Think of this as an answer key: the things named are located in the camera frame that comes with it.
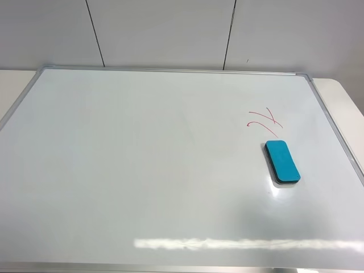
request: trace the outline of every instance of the red marker scribble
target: red marker scribble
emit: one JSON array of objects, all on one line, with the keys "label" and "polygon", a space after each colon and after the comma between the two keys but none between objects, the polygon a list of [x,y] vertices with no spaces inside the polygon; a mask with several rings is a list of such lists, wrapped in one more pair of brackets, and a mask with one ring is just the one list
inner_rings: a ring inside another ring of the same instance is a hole
[{"label": "red marker scribble", "polygon": [[262,125],[265,129],[267,129],[269,132],[271,132],[272,134],[274,134],[274,133],[271,131],[271,129],[269,129],[267,126],[265,126],[265,125],[261,124],[261,123],[260,123],[260,122],[258,122],[258,121],[251,121],[251,122],[249,122],[246,126],[248,126],[248,127],[249,127],[249,125],[250,125],[251,123],[257,123],[257,124],[260,124],[260,125]]},{"label": "red marker scribble", "polygon": [[267,119],[270,119],[271,121],[273,121],[273,122],[274,122],[274,124],[278,124],[280,127],[282,127],[282,128],[283,128],[283,126],[282,126],[282,125],[281,125],[278,121],[276,121],[276,120],[274,119],[274,117],[273,117],[273,115],[272,115],[271,110],[269,110],[269,108],[267,108],[267,110],[268,110],[268,111],[269,111],[269,113],[271,114],[271,117],[272,117],[272,118],[267,117],[266,115],[263,115],[263,114],[259,114],[259,113],[257,113],[257,112],[249,112],[249,113],[257,114],[257,115],[261,115],[262,117],[265,117],[265,118],[267,118]]}]

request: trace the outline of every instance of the blue eraser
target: blue eraser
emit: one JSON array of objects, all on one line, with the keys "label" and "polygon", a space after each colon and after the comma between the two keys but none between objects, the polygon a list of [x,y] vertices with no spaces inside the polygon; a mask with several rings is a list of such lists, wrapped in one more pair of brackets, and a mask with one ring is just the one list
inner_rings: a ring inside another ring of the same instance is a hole
[{"label": "blue eraser", "polygon": [[278,183],[294,184],[301,179],[286,142],[269,140],[265,148]]}]

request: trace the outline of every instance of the white whiteboard surface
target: white whiteboard surface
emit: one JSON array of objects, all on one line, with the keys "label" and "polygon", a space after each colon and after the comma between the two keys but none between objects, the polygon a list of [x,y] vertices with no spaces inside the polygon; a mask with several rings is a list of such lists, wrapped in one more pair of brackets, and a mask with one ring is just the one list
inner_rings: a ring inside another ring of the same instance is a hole
[{"label": "white whiteboard surface", "polygon": [[364,187],[301,76],[46,69],[0,174],[0,262],[364,269]]}]

